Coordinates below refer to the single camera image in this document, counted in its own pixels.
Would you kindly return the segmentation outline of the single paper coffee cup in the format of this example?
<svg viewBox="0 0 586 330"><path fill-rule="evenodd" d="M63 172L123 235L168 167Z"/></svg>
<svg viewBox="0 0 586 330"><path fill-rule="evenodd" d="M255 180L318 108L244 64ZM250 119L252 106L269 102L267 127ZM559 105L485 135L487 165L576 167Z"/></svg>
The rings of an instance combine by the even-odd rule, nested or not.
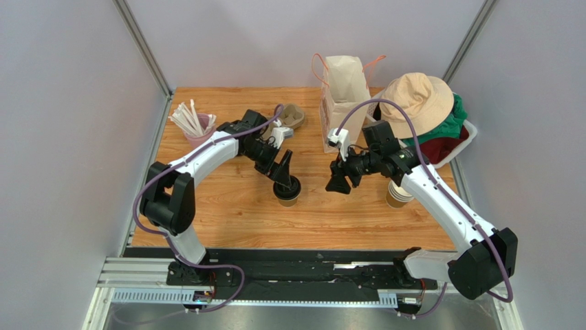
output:
<svg viewBox="0 0 586 330"><path fill-rule="evenodd" d="M299 196L277 196L277 201L283 207L289 208L294 206L298 201Z"/></svg>

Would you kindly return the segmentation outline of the white paper takeout bag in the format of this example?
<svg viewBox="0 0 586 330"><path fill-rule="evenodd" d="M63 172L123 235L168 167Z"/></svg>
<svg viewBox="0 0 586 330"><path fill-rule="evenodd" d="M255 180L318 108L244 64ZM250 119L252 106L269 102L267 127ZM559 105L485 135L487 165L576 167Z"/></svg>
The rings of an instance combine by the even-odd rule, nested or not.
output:
<svg viewBox="0 0 586 330"><path fill-rule="evenodd" d="M323 66L323 72L317 73L312 69L314 76L321 82L321 103L318 114L321 121L323 150L325 153L334 153L336 149L327 143L327 134L336 130L349 112L360 103L371 98L369 79L376 64L385 59L380 55L375 60L362 64L357 56L326 56L315 53L312 60L318 59Z"/></svg>

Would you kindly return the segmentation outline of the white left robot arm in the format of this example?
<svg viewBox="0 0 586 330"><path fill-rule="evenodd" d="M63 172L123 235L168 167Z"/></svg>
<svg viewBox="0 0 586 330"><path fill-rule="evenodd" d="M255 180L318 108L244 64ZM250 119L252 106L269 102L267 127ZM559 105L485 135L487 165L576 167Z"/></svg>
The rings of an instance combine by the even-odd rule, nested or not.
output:
<svg viewBox="0 0 586 330"><path fill-rule="evenodd" d="M284 140L293 137L294 128L280 119L278 106L267 119L247 110L241 120L225 122L201 145L170 164L150 165L146 183L135 198L134 213L144 215L155 226L155 234L165 237L177 251L171 271L203 284L210 279L209 253L199 241L192 222L196 213L196 187L224 162L245 156L256 171L273 182L273 193L282 206L292 206L301 192L298 178L290 174L292 152L281 161L276 157Z"/></svg>

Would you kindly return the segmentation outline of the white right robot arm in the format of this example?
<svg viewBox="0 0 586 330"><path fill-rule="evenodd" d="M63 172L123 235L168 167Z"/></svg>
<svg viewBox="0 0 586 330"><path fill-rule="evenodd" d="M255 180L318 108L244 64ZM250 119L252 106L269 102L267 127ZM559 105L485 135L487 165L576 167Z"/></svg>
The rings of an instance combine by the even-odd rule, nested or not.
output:
<svg viewBox="0 0 586 330"><path fill-rule="evenodd" d="M402 147L390 125L372 122L362 129L367 148L356 152L346 129L332 129L327 143L339 150L330 164L326 189L348 195L365 175L381 174L412 195L438 222L453 242L455 252L413 248L394 263L410 281L419 278L452 284L474 300L504 283L511 287L518 238L510 228L496 229L455 194L418 155L415 146Z"/></svg>

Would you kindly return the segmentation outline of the stack of paper cups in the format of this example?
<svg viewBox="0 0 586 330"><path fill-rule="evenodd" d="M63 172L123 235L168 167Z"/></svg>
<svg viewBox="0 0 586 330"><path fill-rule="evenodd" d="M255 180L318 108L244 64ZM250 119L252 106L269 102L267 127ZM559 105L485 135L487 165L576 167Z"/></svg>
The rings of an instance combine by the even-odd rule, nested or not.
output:
<svg viewBox="0 0 586 330"><path fill-rule="evenodd" d="M389 207L402 208L407 203L413 201L414 196L398 186L394 181L390 181L385 200Z"/></svg>

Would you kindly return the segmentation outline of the white plastic basket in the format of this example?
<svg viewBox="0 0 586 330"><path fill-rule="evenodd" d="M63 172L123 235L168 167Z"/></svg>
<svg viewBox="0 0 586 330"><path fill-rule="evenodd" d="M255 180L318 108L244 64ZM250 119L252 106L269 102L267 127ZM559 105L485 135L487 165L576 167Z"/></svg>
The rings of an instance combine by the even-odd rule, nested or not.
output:
<svg viewBox="0 0 586 330"><path fill-rule="evenodd" d="M452 114L454 118L458 117L455 112L461 109L461 113L464 113L462 100L456 93L453 94L455 97L454 108ZM378 103L372 103L368 105L366 119L368 122L375 122L380 120L380 107ZM433 137L431 132L424 135L418 136L422 153L427 156L432 165L435 168L441 168L443 165L451 162L459 153L461 153L476 137L476 127L467 120L467 115L463 115L463 119L457 119L456 121L462 121L460 125L461 130L459 136L439 136L435 134Z"/></svg>

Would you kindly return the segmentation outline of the pink cup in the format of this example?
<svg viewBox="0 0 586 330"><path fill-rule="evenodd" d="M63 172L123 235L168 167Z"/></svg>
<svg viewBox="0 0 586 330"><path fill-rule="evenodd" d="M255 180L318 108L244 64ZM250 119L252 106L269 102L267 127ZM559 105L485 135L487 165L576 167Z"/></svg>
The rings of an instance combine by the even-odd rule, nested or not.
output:
<svg viewBox="0 0 586 330"><path fill-rule="evenodd" d="M205 143L217 130L216 118L216 115L198 114L197 119L199 120L200 129L198 131L183 132L192 149L196 149Z"/></svg>

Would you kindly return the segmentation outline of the dark red cloth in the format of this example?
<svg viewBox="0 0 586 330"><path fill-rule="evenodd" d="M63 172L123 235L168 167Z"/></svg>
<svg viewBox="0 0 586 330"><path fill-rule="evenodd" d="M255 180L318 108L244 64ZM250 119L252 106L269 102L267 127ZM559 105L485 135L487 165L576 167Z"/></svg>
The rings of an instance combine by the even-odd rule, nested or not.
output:
<svg viewBox="0 0 586 330"><path fill-rule="evenodd" d="M422 153L433 165L439 165L448 156L462 145L470 136L466 127L462 127L459 137L437 137L420 145Z"/></svg>

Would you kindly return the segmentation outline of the beige bucket hat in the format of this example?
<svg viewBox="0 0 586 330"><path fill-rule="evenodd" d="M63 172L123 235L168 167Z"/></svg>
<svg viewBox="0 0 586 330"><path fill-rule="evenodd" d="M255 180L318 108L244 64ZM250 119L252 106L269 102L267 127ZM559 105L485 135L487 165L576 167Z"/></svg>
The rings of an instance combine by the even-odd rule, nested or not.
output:
<svg viewBox="0 0 586 330"><path fill-rule="evenodd" d="M381 119L386 120L394 135L400 139L423 135L438 127L451 113L454 95L440 78L415 72L391 81L382 99L393 104L379 104Z"/></svg>

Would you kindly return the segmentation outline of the green cloth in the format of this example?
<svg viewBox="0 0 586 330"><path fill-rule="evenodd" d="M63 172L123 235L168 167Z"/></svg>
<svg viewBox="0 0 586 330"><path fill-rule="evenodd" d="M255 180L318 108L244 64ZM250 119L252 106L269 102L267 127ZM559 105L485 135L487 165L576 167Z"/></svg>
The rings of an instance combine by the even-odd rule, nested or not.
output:
<svg viewBox="0 0 586 330"><path fill-rule="evenodd" d="M453 108L446 119L430 131L417 137L421 146L423 143L437 138L459 138L464 121L468 118L468 113L464 109L462 97L453 93Z"/></svg>

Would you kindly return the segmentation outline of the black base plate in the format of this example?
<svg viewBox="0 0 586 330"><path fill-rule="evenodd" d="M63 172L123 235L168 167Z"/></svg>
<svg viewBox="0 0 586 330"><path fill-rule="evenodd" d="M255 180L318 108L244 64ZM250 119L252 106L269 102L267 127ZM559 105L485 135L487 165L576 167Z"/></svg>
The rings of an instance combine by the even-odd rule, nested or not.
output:
<svg viewBox="0 0 586 330"><path fill-rule="evenodd" d="M210 248L210 279L199 285L214 289L215 298L304 302L373 302L378 292L431 293L435 280L410 279L394 266L398 250L271 250ZM171 286L195 283L171 271L176 258L165 247L131 247L126 258L163 260L164 280Z"/></svg>

